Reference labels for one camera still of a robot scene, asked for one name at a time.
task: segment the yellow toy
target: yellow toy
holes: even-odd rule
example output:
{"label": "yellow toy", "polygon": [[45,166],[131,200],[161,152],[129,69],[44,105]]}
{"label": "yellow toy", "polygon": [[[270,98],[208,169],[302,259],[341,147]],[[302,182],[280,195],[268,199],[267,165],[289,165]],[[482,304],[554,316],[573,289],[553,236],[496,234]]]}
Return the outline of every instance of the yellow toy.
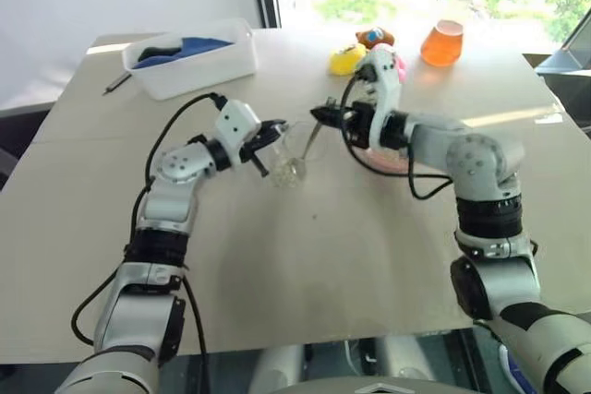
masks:
{"label": "yellow toy", "polygon": [[368,50],[361,43],[355,43],[347,46],[345,49],[333,53],[329,63],[331,74],[336,76],[349,76],[355,72],[357,62],[359,62]]}

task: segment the white wall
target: white wall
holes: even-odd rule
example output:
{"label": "white wall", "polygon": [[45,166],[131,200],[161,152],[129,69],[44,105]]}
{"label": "white wall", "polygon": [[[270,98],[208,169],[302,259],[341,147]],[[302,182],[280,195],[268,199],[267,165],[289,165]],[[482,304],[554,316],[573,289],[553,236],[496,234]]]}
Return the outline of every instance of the white wall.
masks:
{"label": "white wall", "polygon": [[256,0],[0,0],[0,110],[54,100],[96,36],[243,17]]}

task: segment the table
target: table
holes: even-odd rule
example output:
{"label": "table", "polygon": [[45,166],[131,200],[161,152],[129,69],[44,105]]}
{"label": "table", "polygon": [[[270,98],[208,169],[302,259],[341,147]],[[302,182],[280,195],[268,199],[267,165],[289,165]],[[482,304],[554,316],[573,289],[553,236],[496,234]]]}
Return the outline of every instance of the table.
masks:
{"label": "table", "polygon": [[[580,264],[591,260],[589,140],[521,55],[473,33],[454,67],[436,69],[417,58],[424,35],[400,39],[409,64],[401,107],[495,125],[524,142],[525,227],[540,243],[543,297],[588,311]],[[0,364],[89,353],[69,330],[71,313],[121,260],[148,150],[195,95],[152,101],[133,79],[101,95],[121,73],[121,43],[142,37],[95,43],[0,196]],[[262,119],[310,119],[310,108],[343,91],[346,79],[327,76],[326,65],[347,39],[257,30],[259,72],[207,90],[248,102]],[[199,105],[163,145],[211,130],[216,115]],[[460,255],[452,191],[414,201],[404,180],[354,164],[336,131],[320,137],[325,153],[296,190],[275,188],[246,165],[199,195],[187,264],[213,352],[470,324],[449,278]],[[103,301],[83,314],[87,333]],[[186,317],[181,353],[197,349]]]}

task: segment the black cable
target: black cable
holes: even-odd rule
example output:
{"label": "black cable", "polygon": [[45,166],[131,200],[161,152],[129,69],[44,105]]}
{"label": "black cable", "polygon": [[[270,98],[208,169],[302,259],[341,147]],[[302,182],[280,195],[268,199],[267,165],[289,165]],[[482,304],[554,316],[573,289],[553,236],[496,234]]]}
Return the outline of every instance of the black cable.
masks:
{"label": "black cable", "polygon": [[437,193],[439,193],[442,189],[446,188],[447,186],[449,186],[453,183],[453,180],[448,177],[448,180],[443,182],[441,185],[437,186],[432,191],[429,191],[425,195],[421,196],[420,194],[418,194],[416,191],[416,188],[415,188],[415,177],[416,176],[413,173],[413,171],[415,169],[415,153],[413,152],[413,147],[411,145],[408,145],[407,149],[408,149],[408,185],[410,187],[410,192],[414,198],[416,198],[418,200],[430,199],[433,196],[435,196]]}
{"label": "black cable", "polygon": [[211,382],[210,382],[210,357],[207,353],[207,346],[205,345],[205,332],[203,331],[203,323],[201,322],[201,314],[199,313],[199,307],[195,300],[195,294],[191,289],[191,285],[187,280],[186,276],[183,276],[183,286],[187,292],[189,304],[193,311],[193,317],[195,318],[195,324],[197,325],[197,334],[199,336],[199,348],[201,350],[201,365],[199,366],[199,394],[210,394]]}
{"label": "black cable", "polygon": [[183,106],[181,106],[178,110],[176,110],[176,113],[174,113],[173,116],[170,118],[170,120],[166,123],[166,125],[163,128],[162,133],[160,133],[160,135],[158,136],[158,138],[154,142],[154,145],[151,147],[150,154],[148,154],[148,159],[146,159],[146,165],[144,167],[144,182],[146,184],[150,181],[150,167],[151,167],[151,163],[154,159],[154,155],[156,154],[156,151],[160,147],[160,144],[163,142],[164,138],[166,137],[166,134],[168,134],[168,131],[170,130],[170,128],[172,127],[172,125],[176,121],[176,119],[178,119],[178,117],[182,113],[184,113],[187,108],[189,108],[190,106],[193,106],[195,103],[202,101],[204,99],[212,99],[212,100],[216,101],[216,99],[218,99],[220,97],[221,96],[219,96],[218,94],[216,94],[214,92],[208,92],[207,94],[201,94],[200,96],[197,96],[197,97],[191,99],[190,101],[185,103]]}
{"label": "black cable", "polygon": [[139,191],[138,196],[136,197],[136,201],[133,204],[133,210],[131,211],[131,223],[130,223],[130,230],[129,230],[129,243],[133,242],[133,238],[136,235],[136,225],[138,224],[138,211],[139,211],[139,204],[141,200],[148,194],[150,191],[151,184],[154,182],[154,178],[150,177],[148,182],[141,188]]}
{"label": "black cable", "polygon": [[347,148],[347,151],[349,151],[349,154],[351,154],[351,156],[357,161],[357,163],[359,163],[361,166],[363,166],[365,169],[372,171],[375,174],[378,175],[383,175],[386,177],[408,177],[411,178],[412,175],[412,179],[416,179],[416,178],[421,178],[421,179],[445,179],[446,182],[440,186],[440,189],[438,189],[437,192],[441,191],[441,189],[443,189],[445,186],[449,185],[451,182],[451,179],[449,176],[444,175],[444,174],[431,174],[431,173],[417,173],[417,174],[413,174],[410,170],[411,167],[411,162],[409,159],[409,171],[408,173],[390,173],[390,172],[386,172],[383,170],[380,170],[378,168],[375,168],[374,166],[366,163],[365,161],[363,161],[359,156],[357,156],[357,154],[355,153],[355,150],[353,149],[353,145],[351,144],[351,140],[349,139],[349,137],[347,136],[347,128],[346,128],[346,122],[345,122],[345,112],[346,112],[346,104],[349,98],[349,94],[351,93],[351,90],[353,89],[353,86],[356,84],[356,82],[359,80],[359,77],[357,75],[353,75],[350,79],[349,82],[347,83],[347,86],[345,87],[344,91],[343,91],[343,96],[341,98],[341,114],[340,114],[340,127],[341,127],[341,136],[343,137],[343,142],[344,145]]}
{"label": "black cable", "polygon": [[80,313],[84,310],[84,308],[86,308],[86,306],[92,302],[94,300],[94,298],[99,295],[106,287],[109,283],[111,283],[113,281],[113,279],[115,278],[115,274],[117,273],[117,270],[113,271],[111,273],[111,275],[109,277],[106,278],[106,280],[101,283],[101,285],[92,292],[91,295],[89,295],[86,299],[84,299],[84,301],[78,306],[78,308],[76,308],[76,311],[74,311],[74,314],[72,315],[72,319],[70,320],[70,327],[72,328],[72,332],[74,333],[74,335],[76,336],[76,338],[78,340],[80,340],[82,343],[86,343],[87,345],[93,346],[94,345],[94,341],[89,339],[88,337],[86,337],[82,331],[80,331],[80,329],[78,328],[78,317],[80,316]]}
{"label": "black cable", "polygon": [[495,333],[495,331],[493,331],[492,328],[484,322],[484,320],[474,320],[472,322],[472,325],[474,325],[475,327],[480,327],[480,328],[485,329],[486,331],[488,331],[490,333],[490,337],[492,339],[494,339],[495,341],[497,341],[498,343],[500,343],[502,345],[502,340]]}
{"label": "black cable", "polygon": [[529,239],[529,243],[532,245],[532,255],[535,257],[537,254],[537,250],[539,249],[539,245],[535,240]]}

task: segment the plastic bin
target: plastic bin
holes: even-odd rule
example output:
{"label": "plastic bin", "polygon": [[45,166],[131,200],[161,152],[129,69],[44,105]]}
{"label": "plastic bin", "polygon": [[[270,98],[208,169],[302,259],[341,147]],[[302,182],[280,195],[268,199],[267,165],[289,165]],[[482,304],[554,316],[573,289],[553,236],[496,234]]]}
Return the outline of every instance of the plastic bin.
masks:
{"label": "plastic bin", "polygon": [[[183,37],[213,38],[233,44],[167,64],[133,68],[145,48],[180,46]],[[242,18],[219,20],[190,30],[166,33],[135,42],[130,44],[122,55],[125,70],[156,101],[241,78],[257,71],[252,29]]]}

